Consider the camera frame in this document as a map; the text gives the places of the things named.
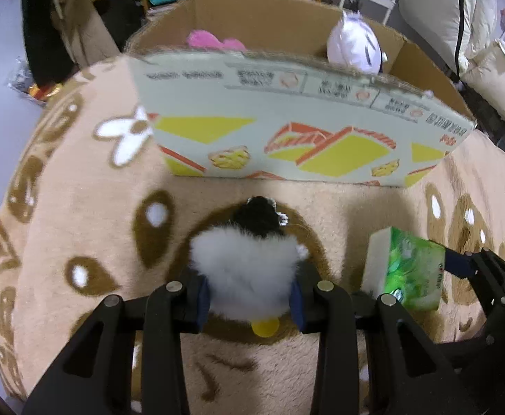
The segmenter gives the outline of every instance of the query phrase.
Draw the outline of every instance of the penguin plush toy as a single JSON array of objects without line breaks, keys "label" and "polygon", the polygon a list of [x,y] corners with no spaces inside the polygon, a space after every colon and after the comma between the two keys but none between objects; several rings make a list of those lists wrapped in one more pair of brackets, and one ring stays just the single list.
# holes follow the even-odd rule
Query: penguin plush toy
[{"label": "penguin plush toy", "polygon": [[304,246],[286,235],[273,199],[250,198],[231,220],[191,240],[190,266],[210,288],[210,312],[250,323],[261,337],[277,332],[289,310],[291,284]]}]

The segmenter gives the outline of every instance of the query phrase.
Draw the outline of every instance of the yellow plush feet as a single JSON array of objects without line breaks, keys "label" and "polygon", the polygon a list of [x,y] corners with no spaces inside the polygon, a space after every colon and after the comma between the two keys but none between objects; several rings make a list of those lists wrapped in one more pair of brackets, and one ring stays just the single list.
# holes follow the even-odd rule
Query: yellow plush feet
[{"label": "yellow plush feet", "polygon": [[268,338],[273,336],[279,329],[279,318],[270,318],[269,320],[253,321],[251,323],[252,331],[258,336]]}]

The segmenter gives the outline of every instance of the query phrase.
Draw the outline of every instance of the cardboard box flap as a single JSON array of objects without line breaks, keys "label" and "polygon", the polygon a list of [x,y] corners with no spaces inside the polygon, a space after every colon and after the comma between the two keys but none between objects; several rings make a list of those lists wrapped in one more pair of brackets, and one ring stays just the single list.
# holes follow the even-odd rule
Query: cardboard box flap
[{"label": "cardboard box flap", "polygon": [[410,186],[475,123],[389,75],[259,52],[129,59],[176,175]]}]

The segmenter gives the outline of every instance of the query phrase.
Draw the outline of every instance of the white plush toy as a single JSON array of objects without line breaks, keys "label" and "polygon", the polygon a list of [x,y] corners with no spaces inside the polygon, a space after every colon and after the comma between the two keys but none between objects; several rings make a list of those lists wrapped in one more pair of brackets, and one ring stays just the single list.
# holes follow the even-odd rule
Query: white plush toy
[{"label": "white plush toy", "polygon": [[327,41],[327,59],[364,73],[379,73],[381,48],[378,38],[359,13],[343,12]]},{"label": "white plush toy", "polygon": [[274,335],[278,318],[289,310],[298,263],[308,255],[286,235],[285,214],[261,196],[240,206],[231,221],[191,240],[191,264],[210,288],[210,311],[251,323],[261,337]]}]

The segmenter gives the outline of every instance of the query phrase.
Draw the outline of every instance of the green tissue box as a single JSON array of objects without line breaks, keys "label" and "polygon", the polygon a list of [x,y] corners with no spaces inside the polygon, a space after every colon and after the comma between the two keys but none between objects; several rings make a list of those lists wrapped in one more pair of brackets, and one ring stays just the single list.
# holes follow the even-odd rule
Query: green tissue box
[{"label": "green tissue box", "polygon": [[370,236],[361,289],[390,293],[409,310],[436,310],[443,272],[443,246],[388,227]]}]

